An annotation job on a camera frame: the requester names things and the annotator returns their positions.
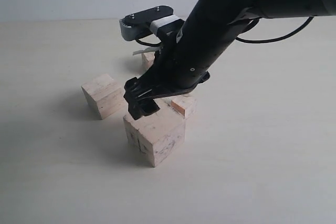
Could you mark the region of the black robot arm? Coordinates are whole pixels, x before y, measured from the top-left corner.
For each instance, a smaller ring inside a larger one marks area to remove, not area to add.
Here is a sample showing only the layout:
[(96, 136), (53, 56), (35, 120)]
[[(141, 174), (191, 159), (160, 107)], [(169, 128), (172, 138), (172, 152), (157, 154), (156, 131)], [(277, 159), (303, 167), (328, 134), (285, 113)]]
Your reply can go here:
[(125, 83), (124, 98), (134, 119), (159, 110), (158, 98), (193, 91), (210, 77), (208, 69), (240, 35), (262, 18), (335, 15), (335, 0), (198, 0), (187, 19), (168, 6), (156, 6), (120, 20), (126, 41), (143, 43), (155, 35), (154, 63), (141, 77)]

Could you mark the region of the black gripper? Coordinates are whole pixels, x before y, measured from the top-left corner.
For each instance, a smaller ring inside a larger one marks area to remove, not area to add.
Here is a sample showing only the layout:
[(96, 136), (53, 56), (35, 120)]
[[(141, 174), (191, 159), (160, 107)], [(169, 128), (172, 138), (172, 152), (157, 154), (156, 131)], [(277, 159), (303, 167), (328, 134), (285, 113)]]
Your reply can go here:
[(189, 93), (210, 78), (207, 67), (176, 59), (172, 50), (158, 50), (153, 65), (139, 78), (129, 79), (124, 98), (135, 120), (156, 113), (160, 107), (150, 96), (174, 96)]

